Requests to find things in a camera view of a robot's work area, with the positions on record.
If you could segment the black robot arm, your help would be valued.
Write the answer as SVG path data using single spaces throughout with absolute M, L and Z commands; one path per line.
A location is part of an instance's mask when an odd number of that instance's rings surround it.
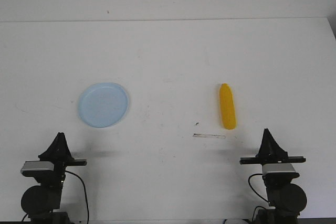
M 59 211 L 66 174 L 77 177 L 85 194 L 87 220 L 89 206 L 83 179 L 67 167 L 86 166 L 86 159 L 75 159 L 69 150 L 65 134 L 57 133 L 51 145 L 38 156 L 37 161 L 26 161 L 20 173 L 38 183 L 28 188 L 21 198 L 21 208 L 30 223 L 72 223 L 65 211 Z
M 255 157 L 242 157 L 241 165 L 260 164 L 267 198 L 262 197 L 268 208 L 255 207 L 251 223 L 298 223 L 298 216 L 306 208 L 307 195 L 292 183 L 300 175 L 293 163 L 304 163 L 303 156 L 289 156 L 265 128 L 261 145 Z

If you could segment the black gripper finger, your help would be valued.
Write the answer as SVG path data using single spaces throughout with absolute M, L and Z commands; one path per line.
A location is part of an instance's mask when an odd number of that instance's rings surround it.
M 74 161 L 71 155 L 64 133 L 60 134 L 60 157 L 64 161 Z
M 263 135 L 262 135 L 262 139 L 261 139 L 261 145 L 259 148 L 259 151 L 256 155 L 256 157 L 258 158 L 265 158 L 268 155 L 268 129 L 265 128 Z
M 38 158 L 40 160 L 53 160 L 57 158 L 58 155 L 58 142 L 59 138 L 61 137 L 61 133 L 58 132 L 55 139 L 51 143 L 51 145 L 40 155 L 38 155 Z
M 268 138 L 269 138 L 268 146 L 269 146 L 270 155 L 274 159 L 287 159 L 288 153 L 278 145 L 278 143 L 275 141 L 274 137 L 272 136 L 271 132 L 269 130 L 267 131 L 268 131 Z

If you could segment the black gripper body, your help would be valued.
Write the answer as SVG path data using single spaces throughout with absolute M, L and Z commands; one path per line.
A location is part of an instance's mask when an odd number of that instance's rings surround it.
M 278 159 L 272 157 L 241 157 L 239 163 L 241 165 L 253 165 L 253 164 L 277 164 L 277 163 L 304 163 L 306 158 L 303 156 L 289 156 L 285 159 Z
M 54 162 L 54 185 L 62 185 L 66 178 L 66 168 L 68 166 L 86 166 L 86 159 L 72 159 L 68 161 Z

